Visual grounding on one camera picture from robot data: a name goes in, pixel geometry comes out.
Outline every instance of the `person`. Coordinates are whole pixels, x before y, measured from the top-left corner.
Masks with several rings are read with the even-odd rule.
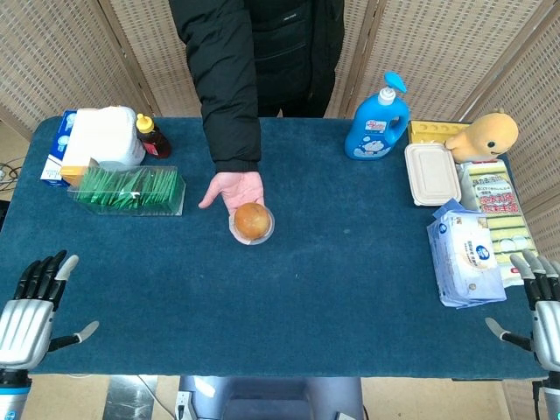
[[[344,0],[170,0],[229,213],[264,205],[259,116],[322,117],[344,38]]]

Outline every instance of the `yellow plush toy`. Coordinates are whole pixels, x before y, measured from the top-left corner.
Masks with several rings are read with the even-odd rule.
[[[458,164],[494,160],[509,150],[519,130],[514,119],[503,112],[487,114],[445,141]]]

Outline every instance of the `jacket sleeve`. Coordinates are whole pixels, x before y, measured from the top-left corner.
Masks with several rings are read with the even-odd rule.
[[[256,70],[243,0],[170,0],[177,33],[202,104],[217,172],[257,170],[261,159]]]

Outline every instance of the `blue detergent bottle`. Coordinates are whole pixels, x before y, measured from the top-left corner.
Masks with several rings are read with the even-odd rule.
[[[366,99],[356,111],[346,136],[344,152],[351,159],[377,160],[387,155],[406,130],[409,107],[396,97],[395,89],[406,93],[397,73],[385,73],[387,87]]]

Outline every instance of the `yellow box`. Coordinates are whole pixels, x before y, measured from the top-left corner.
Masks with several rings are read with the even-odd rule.
[[[445,143],[470,124],[462,122],[411,121],[409,123],[409,143]]]

